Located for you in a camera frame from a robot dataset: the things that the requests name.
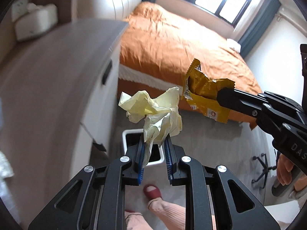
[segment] yellow plastic wrapper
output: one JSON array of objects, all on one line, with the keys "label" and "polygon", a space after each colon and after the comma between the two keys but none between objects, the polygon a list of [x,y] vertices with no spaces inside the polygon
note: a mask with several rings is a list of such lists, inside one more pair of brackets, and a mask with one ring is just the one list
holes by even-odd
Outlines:
[{"label": "yellow plastic wrapper", "polygon": [[144,142],[145,157],[142,167],[148,164],[153,144],[159,147],[165,138],[176,136],[182,130],[182,120],[178,113],[179,88],[168,89],[159,97],[152,99],[146,91],[138,91],[132,97],[122,93],[119,106],[127,111],[126,115],[133,123],[145,118]]},{"label": "yellow plastic wrapper", "polygon": [[205,116],[227,123],[230,110],[216,100],[218,91],[224,87],[234,89],[234,81],[227,78],[210,80],[201,71],[200,61],[194,59],[184,78],[182,97],[194,110],[199,109]]}]

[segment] wall outlet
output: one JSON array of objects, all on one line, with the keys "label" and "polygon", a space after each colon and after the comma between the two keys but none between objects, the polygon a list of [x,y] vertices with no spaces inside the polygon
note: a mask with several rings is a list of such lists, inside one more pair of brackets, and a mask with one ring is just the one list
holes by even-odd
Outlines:
[{"label": "wall outlet", "polygon": [[29,0],[18,0],[12,4],[12,22],[28,12],[28,2]]}]

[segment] human hand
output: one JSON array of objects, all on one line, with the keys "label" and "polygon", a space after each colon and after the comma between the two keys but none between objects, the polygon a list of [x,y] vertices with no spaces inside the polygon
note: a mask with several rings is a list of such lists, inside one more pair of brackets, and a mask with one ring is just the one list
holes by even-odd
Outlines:
[{"label": "human hand", "polygon": [[291,170],[293,167],[294,163],[291,162],[285,155],[280,154],[277,162],[277,179],[283,186],[291,183]]},{"label": "human hand", "polygon": [[303,174],[297,182],[294,184],[294,189],[296,192],[303,190],[307,186],[307,176]]}]

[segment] tissue box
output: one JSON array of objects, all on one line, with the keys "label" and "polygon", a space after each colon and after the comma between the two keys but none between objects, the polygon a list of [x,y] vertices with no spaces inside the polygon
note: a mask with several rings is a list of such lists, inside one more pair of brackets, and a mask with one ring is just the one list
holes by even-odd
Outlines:
[{"label": "tissue box", "polygon": [[15,24],[18,41],[36,38],[50,30],[58,22],[57,8],[54,4],[42,6],[21,17]]}]

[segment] bed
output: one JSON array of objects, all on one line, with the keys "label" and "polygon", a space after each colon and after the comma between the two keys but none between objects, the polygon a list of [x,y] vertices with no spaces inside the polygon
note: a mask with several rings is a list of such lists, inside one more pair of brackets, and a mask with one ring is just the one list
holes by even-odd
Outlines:
[{"label": "bed", "polygon": [[[182,89],[183,77],[192,60],[201,62],[210,78],[229,78],[237,89],[261,93],[254,75],[226,39],[191,19],[172,14],[161,6],[141,0],[78,0],[78,16],[125,20],[129,28],[122,37],[118,94],[146,90],[156,97],[168,88]],[[179,108],[192,110],[185,99]],[[255,119],[231,111],[230,120]]]}]

